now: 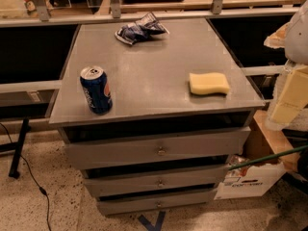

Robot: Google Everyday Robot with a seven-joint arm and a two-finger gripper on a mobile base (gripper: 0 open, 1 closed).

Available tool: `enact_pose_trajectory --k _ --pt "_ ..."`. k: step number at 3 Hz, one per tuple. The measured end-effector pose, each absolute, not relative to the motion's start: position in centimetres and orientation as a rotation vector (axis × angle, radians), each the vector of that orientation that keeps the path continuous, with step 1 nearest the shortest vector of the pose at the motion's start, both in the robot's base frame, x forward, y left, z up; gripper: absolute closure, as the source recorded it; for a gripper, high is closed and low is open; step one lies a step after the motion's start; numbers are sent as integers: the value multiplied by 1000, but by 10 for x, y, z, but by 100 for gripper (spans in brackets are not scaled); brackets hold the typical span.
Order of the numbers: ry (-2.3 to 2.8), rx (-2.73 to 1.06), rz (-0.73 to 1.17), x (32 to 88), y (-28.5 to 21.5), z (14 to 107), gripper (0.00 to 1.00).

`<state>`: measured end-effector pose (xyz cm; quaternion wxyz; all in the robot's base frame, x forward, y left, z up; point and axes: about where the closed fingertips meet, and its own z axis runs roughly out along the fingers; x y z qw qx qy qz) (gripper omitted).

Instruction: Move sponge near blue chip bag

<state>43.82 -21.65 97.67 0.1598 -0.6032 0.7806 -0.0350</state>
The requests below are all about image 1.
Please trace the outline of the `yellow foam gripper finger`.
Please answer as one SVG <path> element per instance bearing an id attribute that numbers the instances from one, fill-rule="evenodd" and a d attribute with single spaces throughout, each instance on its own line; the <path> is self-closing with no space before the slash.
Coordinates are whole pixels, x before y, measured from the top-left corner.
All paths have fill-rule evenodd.
<path id="1" fill-rule="evenodd" d="M 273 131 L 286 128 L 308 105 L 308 66 L 285 67 L 278 76 L 269 104 L 266 126 Z"/>

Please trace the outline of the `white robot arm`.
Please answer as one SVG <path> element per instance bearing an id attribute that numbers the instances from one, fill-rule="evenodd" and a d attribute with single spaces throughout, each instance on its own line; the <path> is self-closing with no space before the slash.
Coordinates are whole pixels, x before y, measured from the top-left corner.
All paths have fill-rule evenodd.
<path id="1" fill-rule="evenodd" d="M 288 23 L 265 39 L 264 45 L 283 48 L 287 58 L 277 77 L 266 118 L 266 126 L 279 131 L 308 105 L 308 0 Z"/>

